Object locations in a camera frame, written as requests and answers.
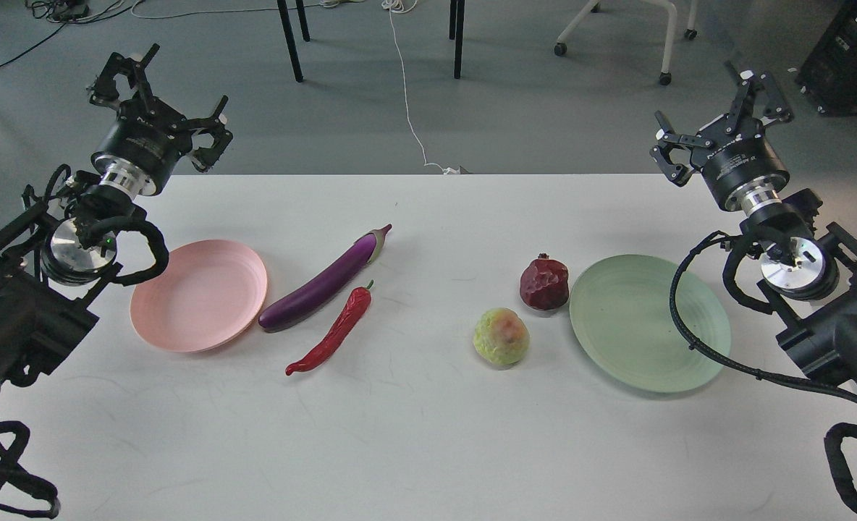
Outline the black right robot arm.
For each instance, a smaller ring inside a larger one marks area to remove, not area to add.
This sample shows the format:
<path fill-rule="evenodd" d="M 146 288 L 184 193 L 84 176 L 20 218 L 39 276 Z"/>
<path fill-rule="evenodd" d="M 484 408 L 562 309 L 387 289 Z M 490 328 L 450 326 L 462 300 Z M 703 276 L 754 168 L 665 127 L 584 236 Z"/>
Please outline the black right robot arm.
<path fill-rule="evenodd" d="M 772 74 L 734 72 L 736 95 L 726 112 L 693 133 L 674 130 L 660 111 L 656 145 L 650 150 L 664 178 L 683 187 L 699 174 L 717 207 L 743 212 L 740 233 L 707 235 L 675 270 L 669 290 L 674 327 L 691 350 L 759 381 L 849 400 L 857 405 L 857 240 L 841 225 L 816 235 L 822 199 L 809 189 L 780 197 L 790 174 L 766 136 L 793 110 Z M 746 309 L 776 315 L 785 324 L 780 349 L 801 370 L 787 376 L 737 363 L 716 352 L 680 316 L 681 277 L 709 247 L 727 252 L 721 279 Z M 857 425 L 837 423 L 824 436 L 836 492 L 857 514 L 854 475 L 843 442 L 857 440 Z"/>

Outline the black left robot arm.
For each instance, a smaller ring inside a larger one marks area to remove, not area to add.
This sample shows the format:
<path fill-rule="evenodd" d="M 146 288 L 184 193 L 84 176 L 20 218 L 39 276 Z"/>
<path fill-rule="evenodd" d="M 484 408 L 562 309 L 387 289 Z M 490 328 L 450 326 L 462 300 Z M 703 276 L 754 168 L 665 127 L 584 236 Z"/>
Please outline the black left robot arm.
<path fill-rule="evenodd" d="M 136 197 L 164 190 L 181 158 L 203 174 L 232 141 L 222 96 L 211 115 L 188 118 L 155 96 L 142 57 L 111 55 L 88 89 L 115 121 L 91 156 L 91 171 L 59 166 L 41 195 L 26 188 L 25 210 L 0 231 L 0 393 L 51 375 L 90 333 L 90 305 L 109 284 L 137 286 L 169 264 L 163 234 Z M 52 519 L 54 484 L 20 464 L 30 429 L 0 422 L 0 510 Z"/>

